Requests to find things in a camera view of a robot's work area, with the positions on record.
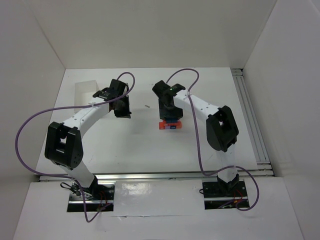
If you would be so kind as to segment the white plastic bin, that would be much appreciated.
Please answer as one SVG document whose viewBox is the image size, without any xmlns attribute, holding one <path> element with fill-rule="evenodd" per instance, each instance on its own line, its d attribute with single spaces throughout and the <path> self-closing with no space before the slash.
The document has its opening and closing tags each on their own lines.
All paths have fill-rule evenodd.
<svg viewBox="0 0 320 240">
<path fill-rule="evenodd" d="M 76 82 L 74 84 L 74 105 L 86 106 L 90 103 L 95 94 L 99 90 L 96 80 Z"/>
</svg>

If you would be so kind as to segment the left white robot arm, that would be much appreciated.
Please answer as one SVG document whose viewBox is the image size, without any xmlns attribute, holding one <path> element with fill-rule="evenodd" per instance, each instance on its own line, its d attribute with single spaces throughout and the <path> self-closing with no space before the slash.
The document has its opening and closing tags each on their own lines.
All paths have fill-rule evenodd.
<svg viewBox="0 0 320 240">
<path fill-rule="evenodd" d="M 111 111 L 117 118 L 131 117 L 129 96 L 122 96 L 128 90 L 127 83 L 112 79 L 109 87 L 93 94 L 89 107 L 79 110 L 64 122 L 54 121 L 48 126 L 44 156 L 77 180 L 83 191 L 95 199 L 106 195 L 109 189 L 98 184 L 97 177 L 83 162 L 82 138 L 99 119 Z"/>
</svg>

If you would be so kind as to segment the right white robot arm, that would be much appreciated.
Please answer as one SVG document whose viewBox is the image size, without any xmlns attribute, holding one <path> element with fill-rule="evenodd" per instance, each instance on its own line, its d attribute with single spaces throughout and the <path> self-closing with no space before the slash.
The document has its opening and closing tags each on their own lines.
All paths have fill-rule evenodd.
<svg viewBox="0 0 320 240">
<path fill-rule="evenodd" d="M 180 129 L 183 111 L 187 111 L 195 121 L 205 124 L 207 142 L 216 151 L 223 167 L 231 165 L 235 159 L 234 148 L 239 129 L 230 107 L 212 105 L 190 94 L 178 83 L 169 86 L 161 80 L 152 91 L 158 97 L 160 130 Z"/>
</svg>

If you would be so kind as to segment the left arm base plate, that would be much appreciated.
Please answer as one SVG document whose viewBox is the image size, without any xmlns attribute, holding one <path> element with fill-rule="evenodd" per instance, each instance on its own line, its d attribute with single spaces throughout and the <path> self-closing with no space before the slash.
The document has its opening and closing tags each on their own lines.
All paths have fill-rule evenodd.
<svg viewBox="0 0 320 240">
<path fill-rule="evenodd" d="M 115 184 L 105 184 L 106 190 L 104 193 L 100 192 L 97 196 L 92 196 L 91 194 L 85 192 L 85 202 L 86 210 L 89 213 L 97 212 L 102 209 L 102 212 L 113 212 L 114 211 L 114 193 L 115 193 Z M 61 182 L 60 187 L 68 190 L 68 213 L 83 213 L 83 197 L 79 187 L 74 183 Z"/>
</svg>

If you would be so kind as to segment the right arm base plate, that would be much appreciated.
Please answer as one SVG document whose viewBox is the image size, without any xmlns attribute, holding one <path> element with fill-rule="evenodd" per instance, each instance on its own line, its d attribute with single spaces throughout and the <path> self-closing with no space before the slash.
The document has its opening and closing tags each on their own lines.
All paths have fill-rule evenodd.
<svg viewBox="0 0 320 240">
<path fill-rule="evenodd" d="M 239 208 L 250 207 L 244 181 L 240 181 L 228 193 L 223 193 L 216 181 L 203 182 L 199 193 L 203 195 L 205 210 L 234 209 L 236 204 L 238 204 Z"/>
</svg>

